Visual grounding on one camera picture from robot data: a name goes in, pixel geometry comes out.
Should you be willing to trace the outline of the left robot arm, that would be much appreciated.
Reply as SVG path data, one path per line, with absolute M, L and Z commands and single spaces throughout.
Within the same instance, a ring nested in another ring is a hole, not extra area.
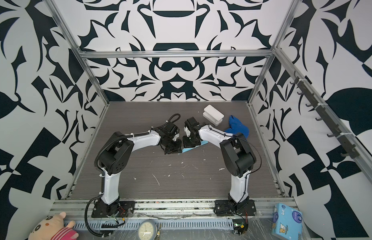
M 94 166 L 100 172 L 102 180 L 101 202 L 107 207 L 119 201 L 119 179 L 127 166 L 131 153 L 146 147 L 159 146 L 165 155 L 182 152 L 180 129 L 172 122 L 150 130 L 124 135 L 115 132 L 97 154 Z

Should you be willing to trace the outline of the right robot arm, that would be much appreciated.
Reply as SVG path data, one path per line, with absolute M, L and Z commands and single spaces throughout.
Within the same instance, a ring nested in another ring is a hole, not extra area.
M 249 176 L 257 162 L 251 144 L 242 133 L 225 133 L 208 124 L 200 124 L 195 118 L 185 121 L 184 131 L 185 149 L 199 147 L 205 141 L 221 150 L 226 169 L 232 175 L 229 204 L 236 210 L 242 209 L 249 200 Z

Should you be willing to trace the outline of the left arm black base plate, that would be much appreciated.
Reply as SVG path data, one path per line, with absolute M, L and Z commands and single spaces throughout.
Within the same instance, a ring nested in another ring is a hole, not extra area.
M 106 205 L 102 200 L 97 200 L 91 214 L 92 218 L 117 217 L 124 218 L 133 214 L 135 210 L 135 201 L 119 201 Z

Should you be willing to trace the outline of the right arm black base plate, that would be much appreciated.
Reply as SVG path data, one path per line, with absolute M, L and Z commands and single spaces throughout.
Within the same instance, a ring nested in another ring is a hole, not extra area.
M 213 208 L 214 213 L 219 216 L 241 215 L 255 216 L 257 209 L 254 200 L 246 199 L 236 204 L 232 200 L 216 200 Z

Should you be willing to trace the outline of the light blue paper sheet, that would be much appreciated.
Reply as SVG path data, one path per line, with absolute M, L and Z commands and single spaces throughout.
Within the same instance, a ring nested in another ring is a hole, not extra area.
M 178 153 L 178 155 L 180 155 L 182 153 L 185 153 L 185 152 L 188 152 L 188 151 L 191 151 L 191 150 L 196 149 L 198 147 L 201 147 L 203 145 L 206 145 L 207 143 L 208 143 L 208 141 L 201 141 L 201 144 L 199 146 L 191 147 L 191 148 L 183 148 L 182 151 L 180 153 Z

